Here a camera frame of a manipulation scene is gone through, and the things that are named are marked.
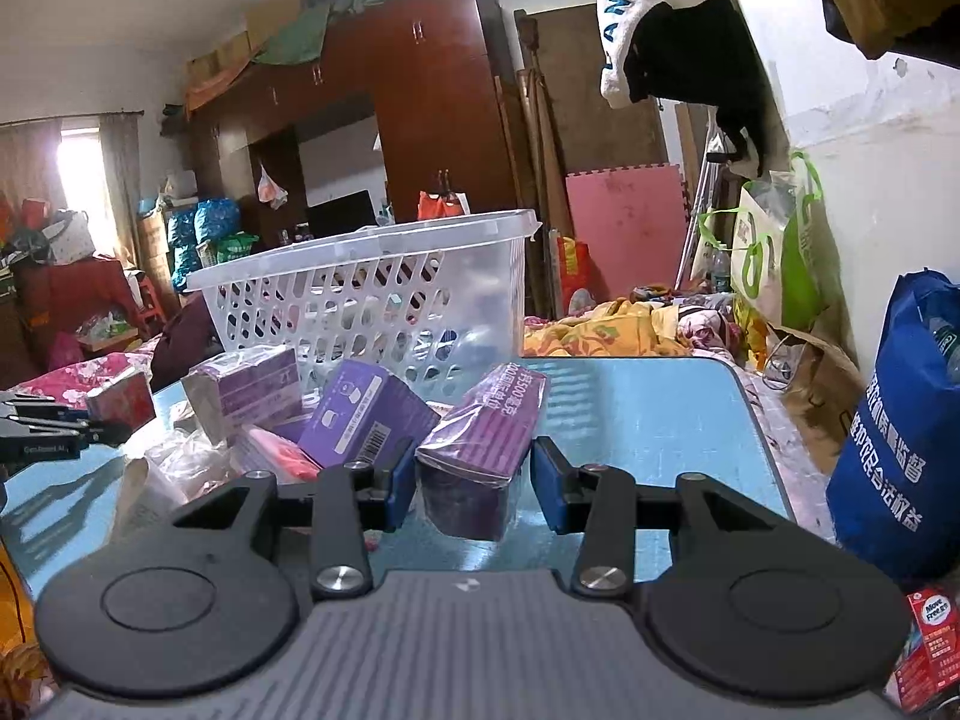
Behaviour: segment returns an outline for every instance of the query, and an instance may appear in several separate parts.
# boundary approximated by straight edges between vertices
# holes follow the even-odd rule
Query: brown wardrobe
[[[474,212],[522,205],[494,77],[512,90],[512,62],[495,0],[391,0],[328,28],[320,60],[253,65],[190,124],[202,196],[240,201],[243,225],[267,247],[306,221],[296,126],[376,111],[397,221],[416,219],[438,172]],[[289,191],[272,211],[256,201],[260,165]]]

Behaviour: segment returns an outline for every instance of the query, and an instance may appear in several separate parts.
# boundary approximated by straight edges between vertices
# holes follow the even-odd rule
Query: white plastic basket
[[[533,211],[359,230],[190,274],[227,351],[289,343],[304,389],[347,357],[450,401],[520,352]]]

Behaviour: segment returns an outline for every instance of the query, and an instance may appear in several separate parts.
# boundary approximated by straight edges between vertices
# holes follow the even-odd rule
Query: brown paper bag
[[[789,327],[777,329],[805,341],[797,372],[782,398],[814,464],[829,476],[866,385],[836,343]]]

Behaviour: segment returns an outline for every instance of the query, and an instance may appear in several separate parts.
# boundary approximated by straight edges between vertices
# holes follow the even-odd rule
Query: water bottle
[[[940,353],[947,360],[947,377],[953,384],[960,384],[960,333],[940,317],[930,317],[928,327]]]
[[[714,248],[709,273],[715,293],[730,292],[730,252],[723,248]]]

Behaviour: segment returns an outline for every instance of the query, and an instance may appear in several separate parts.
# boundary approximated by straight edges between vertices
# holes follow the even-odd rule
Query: stool
[[[150,330],[152,338],[163,331],[167,324],[167,316],[160,305],[160,299],[157,298],[157,290],[154,289],[154,282],[150,280],[150,276],[139,271],[136,274],[136,283],[140,287],[140,296],[143,298],[143,311],[140,312],[140,318]]]

